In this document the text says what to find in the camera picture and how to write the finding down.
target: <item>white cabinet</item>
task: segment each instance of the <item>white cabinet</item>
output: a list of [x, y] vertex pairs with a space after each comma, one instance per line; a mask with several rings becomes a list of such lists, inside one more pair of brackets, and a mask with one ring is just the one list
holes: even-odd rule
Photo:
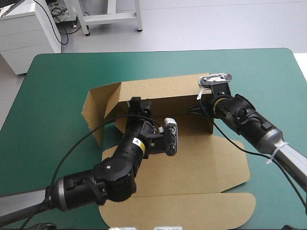
[[[48, 13], [55, 33], [59, 31], [45, 0], [37, 0]], [[0, 17], [0, 53], [15, 74], [26, 73], [38, 54], [60, 53], [49, 19], [43, 9], [32, 0], [25, 0], [4, 17]]]

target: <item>white drawer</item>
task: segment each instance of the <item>white drawer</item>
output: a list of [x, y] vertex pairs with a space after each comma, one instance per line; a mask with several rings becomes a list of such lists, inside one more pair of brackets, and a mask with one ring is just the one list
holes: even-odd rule
[[0, 52], [15, 74], [26, 73], [38, 54], [53, 53], [50, 44], [11, 49]]
[[0, 36], [43, 29], [36, 15], [0, 20]]
[[43, 30], [11, 34], [0, 37], [0, 51], [42, 45], [48, 42]]

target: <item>white table frame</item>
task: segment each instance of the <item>white table frame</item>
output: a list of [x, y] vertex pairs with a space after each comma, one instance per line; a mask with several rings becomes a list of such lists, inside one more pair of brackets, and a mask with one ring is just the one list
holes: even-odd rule
[[138, 31], [142, 31], [140, 0], [134, 0], [135, 12], [116, 13], [116, 0], [108, 0], [107, 14], [85, 15], [80, 0], [73, 0], [77, 16], [85, 35], [90, 35], [89, 25], [134, 22], [138, 24]]

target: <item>unfolded cardboard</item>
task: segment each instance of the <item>unfolded cardboard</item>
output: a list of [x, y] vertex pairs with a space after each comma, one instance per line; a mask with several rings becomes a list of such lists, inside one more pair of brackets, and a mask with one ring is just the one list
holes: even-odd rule
[[[177, 121], [178, 152], [173, 157], [150, 155], [143, 160], [136, 177], [137, 192], [127, 201], [107, 201], [99, 207], [111, 227], [183, 226], [184, 229], [231, 229], [247, 222], [255, 208], [255, 198], [247, 193], [221, 193], [246, 182], [249, 169], [244, 153], [226, 139], [212, 135], [212, 123], [188, 113], [200, 92], [197, 81], [205, 74], [136, 80], [91, 89], [83, 116], [93, 129], [106, 119], [126, 114], [133, 96], [152, 102], [153, 118]], [[211, 91], [205, 91], [203, 98]], [[126, 119], [117, 119], [124, 132]], [[102, 131], [94, 133], [101, 144]], [[111, 156], [116, 147], [107, 149]]]

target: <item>power cord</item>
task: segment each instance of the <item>power cord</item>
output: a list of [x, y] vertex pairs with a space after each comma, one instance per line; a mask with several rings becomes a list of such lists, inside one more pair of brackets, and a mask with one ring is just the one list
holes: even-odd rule
[[[256, 153], [256, 152], [250, 152], [247, 151], [243, 148], [241, 148], [240, 146], [238, 146], [236, 143], [234, 143], [218, 126], [217, 124], [212, 120], [212, 118], [209, 116], [209, 114], [207, 113], [207, 111], [205, 110], [205, 108], [203, 107], [201, 101], [200, 101], [200, 105], [201, 105], [201, 109], [202, 111], [210, 118], [210, 121], [212, 122], [212, 124], [216, 127], [216, 129], [231, 143], [233, 144], [235, 147], [237, 147], [239, 150], [251, 154], [251, 155], [255, 155], [255, 156], [260, 156], [260, 157], [264, 157], [267, 159], [270, 159], [269, 156], [261, 154], [261, 153]], [[305, 207], [305, 209], [307, 209], [307, 204], [305, 202], [305, 200], [303, 199], [302, 195], [300, 194], [299, 190], [297, 189], [297, 187], [295, 186], [295, 184], [293, 183], [293, 181], [291, 180], [290, 176], [288, 175], [288, 173], [284, 170], [284, 168], [280, 165], [280, 163], [278, 163], [275, 159], [272, 160], [277, 167], [282, 171], [282, 173], [284, 174], [284, 176], [286, 177], [286, 179], [288, 180], [288, 182], [290, 183], [290, 185], [292, 186], [292, 188], [295, 190], [298, 198], [300, 199], [300, 201], [302, 202], [303, 206]]]
[[122, 116], [117, 116], [117, 117], [114, 117], [110, 120], [107, 120], [105, 121], [104, 123], [100, 124], [99, 126], [97, 126], [95, 129], [93, 129], [91, 132], [89, 132], [88, 134], [86, 134], [83, 138], [81, 138], [80, 140], [78, 140], [72, 147], [71, 149], [65, 154], [65, 156], [61, 159], [61, 161], [59, 162], [56, 170], [54, 171], [54, 174], [53, 174], [53, 177], [52, 177], [52, 180], [51, 180], [51, 183], [50, 183], [50, 187], [48, 189], [48, 192], [47, 192], [47, 196], [46, 198], [44, 199], [44, 201], [39, 205], [39, 207], [25, 220], [25, 222], [22, 224], [22, 226], [19, 228], [19, 230], [23, 230], [24, 227], [26, 226], [26, 224], [30, 221], [30, 219], [39, 212], [39, 210], [41, 209], [41, 207], [46, 204], [48, 201], [49, 201], [49, 197], [51, 195], [51, 192], [52, 192], [52, 189], [53, 189], [53, 185], [54, 185], [54, 182], [55, 182], [55, 179], [57, 177], [57, 174], [59, 172], [59, 169], [61, 167], [61, 165], [64, 163], [64, 161], [66, 160], [66, 158], [71, 154], [71, 152], [82, 142], [84, 141], [87, 137], [89, 137], [92, 133], [94, 133], [95, 131], [97, 131], [98, 129], [100, 129], [101, 127], [105, 126], [106, 124], [109, 124], [109, 123], [112, 123], [114, 122], [116, 119], [119, 119], [119, 118], [123, 118], [123, 117], [135, 117], [135, 118], [140, 118], [140, 119], [143, 119], [143, 120], [147, 120], [147, 121], [150, 121], [152, 123], [155, 123], [158, 125], [158, 127], [161, 127], [161, 124], [149, 117], [146, 117], [146, 116], [140, 116], [140, 115], [122, 115]]

